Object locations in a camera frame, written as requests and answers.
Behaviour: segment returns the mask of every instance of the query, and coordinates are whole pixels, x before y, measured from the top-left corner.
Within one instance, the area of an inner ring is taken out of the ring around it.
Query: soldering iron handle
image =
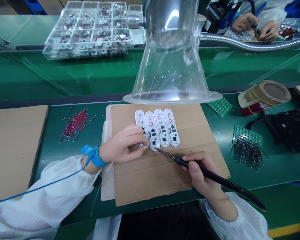
[[[186,168],[189,168],[189,162],[182,160],[181,156],[175,156],[174,161],[181,166],[184,166]],[[266,211],[266,206],[251,192],[244,189],[243,187],[240,187],[239,185],[230,182],[227,179],[224,179],[223,177],[218,176],[217,174],[209,171],[208,169],[204,167],[200,167],[202,174],[204,177],[207,177],[216,183],[219,183],[227,188],[229,188],[232,191],[235,191],[243,196],[246,196],[248,199],[251,200],[253,204],[255,204],[257,207],[259,207],[261,210]]]

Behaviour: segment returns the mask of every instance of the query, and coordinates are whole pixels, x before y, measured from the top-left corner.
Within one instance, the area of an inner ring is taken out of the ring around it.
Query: flexible metal hose
[[[217,34],[203,33],[201,34],[200,42],[220,44],[222,46],[234,48],[244,52],[260,53],[260,52],[273,52],[273,51],[278,51],[286,48],[291,48],[295,45],[300,44],[300,38],[290,42],[281,43],[281,44],[258,46],[256,44],[241,42],[231,37],[226,37]]]

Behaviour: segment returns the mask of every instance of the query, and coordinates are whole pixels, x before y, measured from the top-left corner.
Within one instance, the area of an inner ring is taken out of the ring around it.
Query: fingernail
[[[197,171],[198,170],[198,165],[197,164],[190,164],[190,168],[193,171]]]

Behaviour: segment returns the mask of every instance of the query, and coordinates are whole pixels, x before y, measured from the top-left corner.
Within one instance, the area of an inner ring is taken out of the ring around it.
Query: blue cord
[[[84,167],[83,167],[82,169],[80,169],[78,172],[82,171],[83,169],[86,168],[86,166],[88,166],[88,163],[90,162],[90,159],[96,155],[97,149],[98,149],[98,147],[95,147],[95,148],[93,149],[93,148],[90,148],[88,145],[86,145],[86,146],[81,150],[81,152],[82,152],[83,154],[86,154],[86,155],[88,156],[88,159],[87,159],[86,164],[84,165]],[[31,192],[34,192],[34,191],[37,191],[37,190],[39,190],[39,189],[41,189],[41,188],[50,186],[50,185],[52,185],[52,184],[55,184],[55,183],[60,182],[60,181],[62,181],[62,180],[65,180],[65,179],[67,179],[67,178],[69,178],[69,177],[71,177],[71,176],[77,174],[78,172],[75,172],[75,173],[71,174],[70,176],[67,176],[67,177],[65,177],[65,178],[59,179],[59,180],[57,180],[57,181],[55,181],[55,182],[49,183],[49,184],[47,184],[47,185],[44,185],[44,186],[42,186],[42,187],[33,189],[33,190],[31,190],[31,191],[27,191],[27,192],[24,192],[24,193],[20,193],[20,194],[18,194],[18,195],[14,195],[14,196],[12,196],[12,197],[8,197],[8,198],[5,198],[5,199],[2,199],[2,200],[0,200],[0,203],[1,203],[1,202],[8,201],[8,200],[13,199],[13,198],[16,198],[16,197],[23,196],[23,195],[25,195],[25,194],[28,194],[28,193],[31,193]]]
[[[89,163],[89,161],[87,160],[87,162],[86,162],[84,168],[80,169],[78,172],[80,172],[80,171],[82,171],[83,169],[85,169],[85,167],[88,165],[88,163]],[[42,187],[33,189],[33,190],[31,190],[31,191],[24,192],[24,193],[20,193],[20,194],[18,194],[18,195],[14,195],[14,196],[12,196],[12,197],[8,197],[8,198],[5,198],[5,199],[2,199],[2,200],[0,200],[0,203],[1,203],[1,202],[8,201],[8,200],[13,199],[13,198],[16,198],[16,197],[20,197],[20,196],[22,196],[22,195],[25,195],[25,194],[28,194],[28,193],[31,193],[31,192],[34,192],[34,191],[37,191],[37,190],[39,190],[39,189],[41,189],[41,188],[50,186],[50,185],[52,185],[52,184],[54,184],[54,183],[60,182],[60,181],[62,181],[62,180],[65,180],[65,179],[67,179],[67,178],[69,178],[69,177],[71,177],[71,176],[77,174],[78,172],[75,172],[75,173],[71,174],[70,176],[67,176],[67,177],[65,177],[65,178],[59,179],[59,180],[57,180],[57,181],[55,181],[55,182],[49,183],[49,184],[47,184],[47,185],[44,185],[44,186],[42,186]]]

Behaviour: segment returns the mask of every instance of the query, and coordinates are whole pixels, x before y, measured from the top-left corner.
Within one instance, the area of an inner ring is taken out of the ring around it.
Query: blue wrist strap
[[[107,165],[107,163],[102,161],[102,159],[99,157],[98,146],[95,146],[95,148],[92,148],[92,147],[89,147],[89,145],[85,145],[81,149],[80,152],[88,156],[88,160],[87,160],[85,166],[87,166],[90,161],[93,162],[94,165],[96,165],[97,167],[100,167],[100,168]]]

